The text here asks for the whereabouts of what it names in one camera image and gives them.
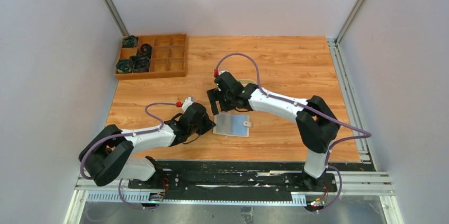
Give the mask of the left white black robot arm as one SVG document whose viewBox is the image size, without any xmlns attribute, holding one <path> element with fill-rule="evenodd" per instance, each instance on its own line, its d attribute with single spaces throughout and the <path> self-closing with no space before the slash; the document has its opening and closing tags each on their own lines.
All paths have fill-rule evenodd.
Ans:
<svg viewBox="0 0 449 224">
<path fill-rule="evenodd" d="M 119 129 L 110 124 L 81 151 L 80 174 L 97 186 L 105 186 L 116 179 L 138 179 L 148 188 L 161 185 L 162 174 L 148 158 L 135 158 L 134 154 L 153 148 L 173 147 L 183 144 L 197 134 L 211 131 L 216 124 L 206 108 L 197 102 L 186 100 L 175 103 L 181 113 L 160 124 L 143 129 Z"/>
</svg>

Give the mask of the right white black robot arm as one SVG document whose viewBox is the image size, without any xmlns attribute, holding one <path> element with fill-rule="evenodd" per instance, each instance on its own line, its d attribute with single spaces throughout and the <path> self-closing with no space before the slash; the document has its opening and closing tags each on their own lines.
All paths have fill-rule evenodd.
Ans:
<svg viewBox="0 0 449 224">
<path fill-rule="evenodd" d="M 249 83 L 243 85 L 228 71 L 214 71 L 215 88 L 207 96 L 214 115 L 231 110 L 269 113 L 295 123 L 308 153 L 303 171 L 303 186 L 315 191 L 324 183 L 327 154 L 340 125 L 326 102 L 314 95 L 310 99 L 274 94 Z"/>
</svg>

